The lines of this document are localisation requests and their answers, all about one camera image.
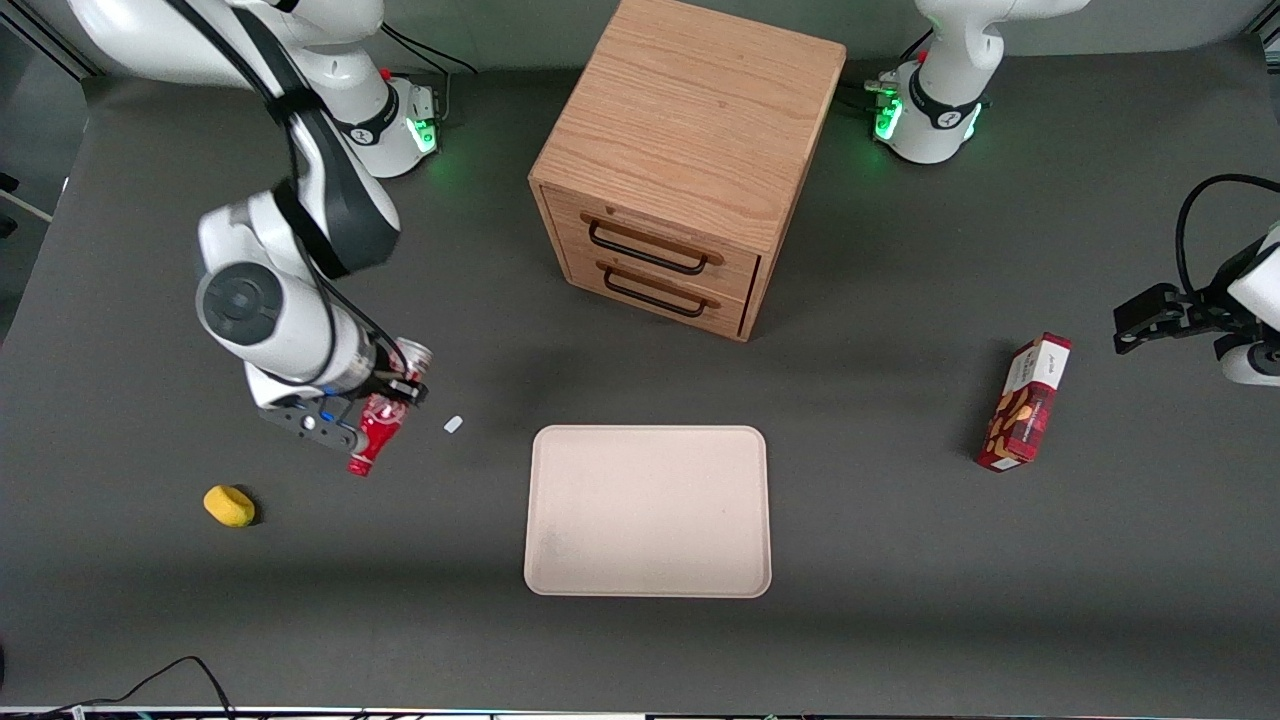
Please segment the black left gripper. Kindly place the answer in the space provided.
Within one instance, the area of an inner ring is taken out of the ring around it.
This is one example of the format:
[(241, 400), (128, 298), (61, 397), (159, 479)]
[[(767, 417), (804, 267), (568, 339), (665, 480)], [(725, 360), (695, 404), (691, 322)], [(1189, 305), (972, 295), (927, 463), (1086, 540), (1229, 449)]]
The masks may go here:
[(1183, 293), (1175, 284), (1153, 284), (1114, 309), (1114, 352), (1126, 355), (1156, 340), (1222, 333), (1236, 337), (1258, 337), (1260, 323), (1229, 292), (1242, 278), (1260, 251), (1260, 241), (1231, 255), (1215, 273), (1212, 281), (1194, 288), (1183, 254)]

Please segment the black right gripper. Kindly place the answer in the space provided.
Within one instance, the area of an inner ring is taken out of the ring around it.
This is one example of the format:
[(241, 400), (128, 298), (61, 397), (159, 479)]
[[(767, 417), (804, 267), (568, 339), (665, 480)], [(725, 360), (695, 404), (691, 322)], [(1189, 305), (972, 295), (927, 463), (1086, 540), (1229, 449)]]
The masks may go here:
[(406, 377), (402, 370), (396, 369), (389, 363), (383, 363), (378, 364), (369, 377), (355, 388), (346, 391), (346, 397), (355, 402), (370, 395), (384, 395), (387, 391), (388, 398), (406, 405), (421, 405), (429, 395), (422, 377)]

